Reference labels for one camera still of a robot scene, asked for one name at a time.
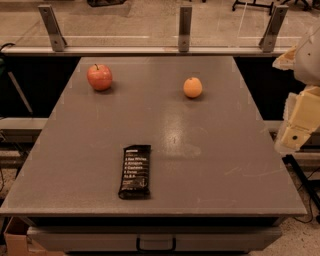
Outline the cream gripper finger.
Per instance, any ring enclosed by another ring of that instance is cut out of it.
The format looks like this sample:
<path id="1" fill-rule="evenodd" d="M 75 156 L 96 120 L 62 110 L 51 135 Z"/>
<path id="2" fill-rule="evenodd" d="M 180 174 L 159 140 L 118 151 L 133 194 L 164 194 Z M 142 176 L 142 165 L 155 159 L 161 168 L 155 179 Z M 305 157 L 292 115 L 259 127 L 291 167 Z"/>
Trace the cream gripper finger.
<path id="1" fill-rule="evenodd" d="M 272 66 L 279 70 L 292 70 L 294 68 L 294 60 L 297 46 L 292 46 L 285 53 L 277 57 Z"/>
<path id="2" fill-rule="evenodd" d="M 306 86 L 299 94 L 290 93 L 285 102 L 275 149 L 279 153 L 296 152 L 319 127 L 320 87 Z"/>

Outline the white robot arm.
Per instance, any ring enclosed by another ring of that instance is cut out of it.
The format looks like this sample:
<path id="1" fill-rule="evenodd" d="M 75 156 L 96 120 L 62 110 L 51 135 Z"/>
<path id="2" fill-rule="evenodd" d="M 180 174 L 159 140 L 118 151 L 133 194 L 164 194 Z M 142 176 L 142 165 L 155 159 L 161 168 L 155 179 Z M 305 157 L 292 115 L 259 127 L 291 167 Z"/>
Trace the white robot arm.
<path id="1" fill-rule="evenodd" d="M 272 66 L 292 70 L 294 78 L 306 85 L 298 94 L 289 93 L 275 140 L 278 152 L 298 151 L 320 127 L 320 30 L 312 27 Z"/>

